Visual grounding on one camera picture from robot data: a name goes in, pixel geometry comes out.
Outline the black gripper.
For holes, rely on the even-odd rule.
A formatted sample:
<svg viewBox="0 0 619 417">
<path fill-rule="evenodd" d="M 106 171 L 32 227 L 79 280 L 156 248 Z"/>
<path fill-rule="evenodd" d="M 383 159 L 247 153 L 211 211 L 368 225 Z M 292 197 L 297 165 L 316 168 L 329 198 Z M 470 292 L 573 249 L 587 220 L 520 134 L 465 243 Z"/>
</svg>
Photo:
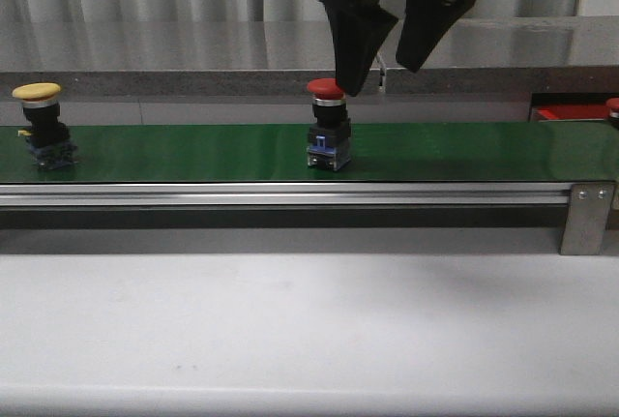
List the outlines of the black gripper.
<svg viewBox="0 0 619 417">
<path fill-rule="evenodd" d="M 332 32 L 336 82 L 349 96 L 357 96 L 368 77 L 378 50 L 398 19 L 379 0 L 318 0 Z M 448 30 L 476 0 L 406 0 L 397 62 L 416 73 Z"/>
</svg>

